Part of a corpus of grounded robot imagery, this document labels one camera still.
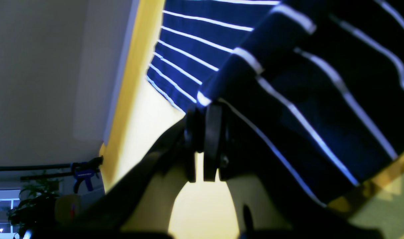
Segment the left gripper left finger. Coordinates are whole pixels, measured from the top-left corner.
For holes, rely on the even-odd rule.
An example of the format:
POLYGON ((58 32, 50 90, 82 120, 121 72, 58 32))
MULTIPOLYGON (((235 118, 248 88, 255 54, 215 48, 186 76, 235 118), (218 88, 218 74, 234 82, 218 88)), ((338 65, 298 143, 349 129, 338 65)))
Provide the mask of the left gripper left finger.
POLYGON ((103 198, 73 220, 74 239, 170 239, 176 197, 196 181, 195 106, 103 198))

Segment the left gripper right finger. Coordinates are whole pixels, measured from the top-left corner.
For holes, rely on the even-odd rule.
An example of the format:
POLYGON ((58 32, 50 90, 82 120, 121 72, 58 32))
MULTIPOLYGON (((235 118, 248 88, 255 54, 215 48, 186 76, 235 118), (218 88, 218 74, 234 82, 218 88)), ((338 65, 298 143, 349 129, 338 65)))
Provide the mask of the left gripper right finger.
POLYGON ((230 191, 240 239, 380 239, 329 211, 261 132, 224 103, 204 115, 204 180, 230 191))

